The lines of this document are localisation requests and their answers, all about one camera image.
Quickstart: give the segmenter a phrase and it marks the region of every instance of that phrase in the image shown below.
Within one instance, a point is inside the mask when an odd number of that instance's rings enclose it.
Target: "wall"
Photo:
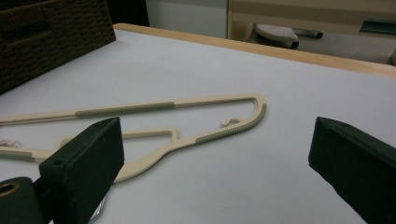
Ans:
[[[225,38],[227,0],[146,0],[151,27]]]

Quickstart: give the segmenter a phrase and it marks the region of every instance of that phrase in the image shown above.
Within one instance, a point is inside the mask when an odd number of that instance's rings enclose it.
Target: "hanger hook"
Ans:
[[[237,124],[237,123],[240,123],[240,122],[241,122],[241,119],[229,119],[226,122],[222,122],[220,124],[220,128],[225,128],[225,127],[228,127],[230,125]]]
[[[0,140],[0,147],[20,147],[21,143],[18,141],[11,142],[9,139]]]

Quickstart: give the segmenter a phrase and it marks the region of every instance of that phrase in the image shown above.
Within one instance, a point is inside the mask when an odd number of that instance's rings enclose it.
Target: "clothes hanger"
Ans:
[[[260,122],[260,120],[262,120],[265,114],[266,103],[264,98],[258,93],[239,93],[225,96],[190,98],[176,100],[173,102],[159,102],[142,105],[122,105],[116,107],[94,108],[79,111],[75,110],[32,115],[19,115],[0,118],[0,126],[54,121],[61,119],[85,119],[93,117],[117,116],[124,114],[179,108],[184,106],[211,105],[240,101],[254,102],[255,106],[251,116],[247,119],[229,119],[226,122],[221,123],[220,128],[214,131],[200,133],[195,136],[183,139],[179,139],[177,135],[177,130],[175,129],[152,129],[123,133],[123,139],[168,134],[170,135],[171,142],[167,145],[157,148],[156,150],[150,152],[146,156],[136,161],[125,163],[115,180],[115,182],[119,182],[143,173],[149,167],[154,165],[161,157],[175,149],[209,142],[221,137],[225,137],[235,133],[241,133],[253,128],[256,124]],[[19,161],[43,161],[71,139],[72,137],[63,139],[55,148],[55,150],[52,151],[13,146],[0,147],[0,158]]]

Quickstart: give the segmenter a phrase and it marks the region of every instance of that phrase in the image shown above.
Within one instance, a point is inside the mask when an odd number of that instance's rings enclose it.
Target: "table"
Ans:
[[[396,21],[396,3],[393,0],[229,0],[228,8],[229,38],[232,37],[235,22],[396,38],[396,35],[360,32],[366,19]]]
[[[393,70],[308,53],[305,62],[296,62],[292,59],[301,57],[292,50],[259,48],[289,57],[281,59],[231,40],[115,27],[116,42],[1,95],[0,116],[238,92],[264,95],[268,109],[245,133],[177,150],[114,185],[96,223],[364,223],[309,168],[307,157],[317,116],[347,122],[396,146]],[[367,71],[356,71],[358,64]],[[249,102],[189,107],[122,116],[121,125],[124,131],[174,127],[183,138],[245,118],[251,109]],[[52,149],[60,138],[98,120],[6,126],[0,136]],[[168,141],[162,136],[126,141],[126,160]],[[1,160],[0,179],[14,176],[38,178],[37,164]]]

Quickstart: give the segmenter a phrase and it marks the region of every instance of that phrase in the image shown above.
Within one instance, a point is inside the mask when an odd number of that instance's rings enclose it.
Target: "clamp jaw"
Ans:
[[[39,165],[0,183],[4,224],[88,223],[124,164],[120,119],[97,122]]]

